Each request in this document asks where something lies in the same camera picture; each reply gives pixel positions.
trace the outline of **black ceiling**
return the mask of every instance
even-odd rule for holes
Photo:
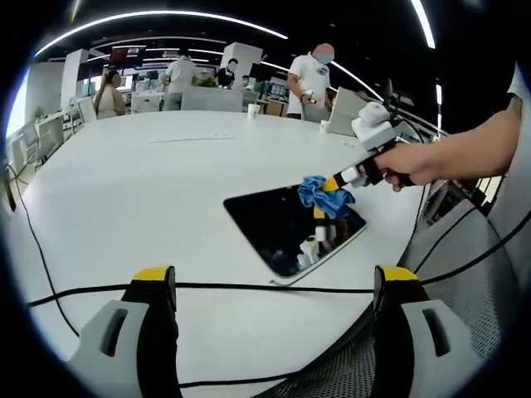
[[[436,49],[430,49],[411,0],[352,2],[213,2],[160,0],[80,0],[71,22],[72,8],[53,22],[43,43],[61,33],[102,17],[145,10],[189,10],[222,14],[270,28],[288,40],[250,27],[200,17],[134,17],[86,29],[44,52],[39,60],[65,56],[78,48],[144,36],[204,37],[231,43],[239,41],[264,49],[267,61],[289,67],[292,55],[305,53],[315,41],[335,48],[335,60],[382,92],[386,78],[395,90],[408,94],[415,113],[436,123],[435,84],[443,87],[443,128],[451,133],[470,129],[504,104],[514,61],[495,21],[457,1],[423,0]],[[158,39],[144,42],[155,47],[221,51],[225,45],[207,41]],[[109,53],[109,47],[101,47]],[[194,57],[219,62],[207,54]],[[331,67],[332,86],[352,90],[363,87]]]

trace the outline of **woman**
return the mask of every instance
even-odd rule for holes
[[[94,98],[94,108],[98,119],[107,119],[125,114],[125,102],[116,89],[122,78],[116,70],[106,73],[101,79],[101,86]]]
[[[217,83],[221,87],[231,87],[234,83],[234,72],[238,67],[238,60],[236,58],[231,58],[227,67],[221,68],[217,72]]]

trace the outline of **laptop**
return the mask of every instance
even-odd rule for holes
[[[358,112],[367,105],[351,90],[339,87],[332,114],[330,115],[328,133],[354,136],[352,121],[358,118]]]

